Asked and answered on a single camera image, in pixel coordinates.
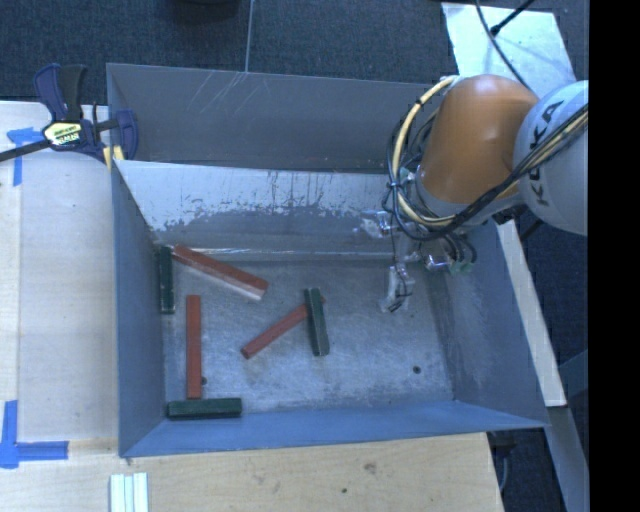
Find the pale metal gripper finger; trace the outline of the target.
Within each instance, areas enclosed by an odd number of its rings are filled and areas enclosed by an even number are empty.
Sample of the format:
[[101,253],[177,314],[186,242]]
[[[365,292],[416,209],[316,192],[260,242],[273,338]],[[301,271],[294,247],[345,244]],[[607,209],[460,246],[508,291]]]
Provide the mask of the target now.
[[379,308],[383,313],[392,313],[400,307],[400,278],[395,266],[390,266],[386,275],[385,295],[379,300]]
[[398,266],[398,280],[398,299],[402,303],[406,303],[413,295],[415,280],[410,275],[405,264],[400,264]]

